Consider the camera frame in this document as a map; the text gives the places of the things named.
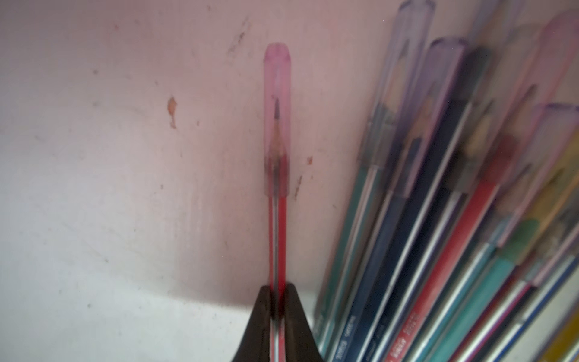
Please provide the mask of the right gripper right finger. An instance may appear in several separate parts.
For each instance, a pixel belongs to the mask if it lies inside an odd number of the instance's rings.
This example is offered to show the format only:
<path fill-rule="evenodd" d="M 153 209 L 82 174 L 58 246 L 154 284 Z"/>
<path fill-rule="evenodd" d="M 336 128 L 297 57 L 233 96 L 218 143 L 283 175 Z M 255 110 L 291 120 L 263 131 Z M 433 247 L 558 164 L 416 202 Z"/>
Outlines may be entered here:
<path fill-rule="evenodd" d="M 289 362 L 323 362 L 294 284 L 284 293 L 285 356 Z"/>

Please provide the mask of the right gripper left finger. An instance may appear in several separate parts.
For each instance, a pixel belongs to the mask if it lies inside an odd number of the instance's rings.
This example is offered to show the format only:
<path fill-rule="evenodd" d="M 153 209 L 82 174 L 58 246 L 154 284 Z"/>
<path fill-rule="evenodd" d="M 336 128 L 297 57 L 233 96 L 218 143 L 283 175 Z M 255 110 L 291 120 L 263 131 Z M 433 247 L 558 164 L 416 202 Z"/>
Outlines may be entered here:
<path fill-rule="evenodd" d="M 259 289 L 250 319 L 232 362 L 270 362 L 271 291 Z"/>

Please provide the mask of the red pencil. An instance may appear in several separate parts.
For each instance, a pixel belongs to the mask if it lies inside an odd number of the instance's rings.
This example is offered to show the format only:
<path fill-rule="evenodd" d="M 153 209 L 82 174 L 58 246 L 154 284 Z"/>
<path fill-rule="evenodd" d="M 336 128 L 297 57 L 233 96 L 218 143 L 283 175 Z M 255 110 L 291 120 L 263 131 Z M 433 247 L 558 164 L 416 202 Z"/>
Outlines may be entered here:
<path fill-rule="evenodd" d="M 271 361 L 285 361 L 283 293 L 286 284 L 286 198 L 268 197 L 270 241 Z"/>

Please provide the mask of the pink transparent pencil cap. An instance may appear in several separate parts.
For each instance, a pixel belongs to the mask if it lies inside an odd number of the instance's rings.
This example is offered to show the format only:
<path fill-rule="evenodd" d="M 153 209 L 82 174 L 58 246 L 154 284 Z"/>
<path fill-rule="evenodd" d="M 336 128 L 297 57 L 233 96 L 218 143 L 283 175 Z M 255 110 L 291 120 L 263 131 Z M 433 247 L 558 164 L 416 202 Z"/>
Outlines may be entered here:
<path fill-rule="evenodd" d="M 268 45 L 264 66 L 265 194 L 286 198 L 290 188 L 291 57 L 286 44 Z"/>

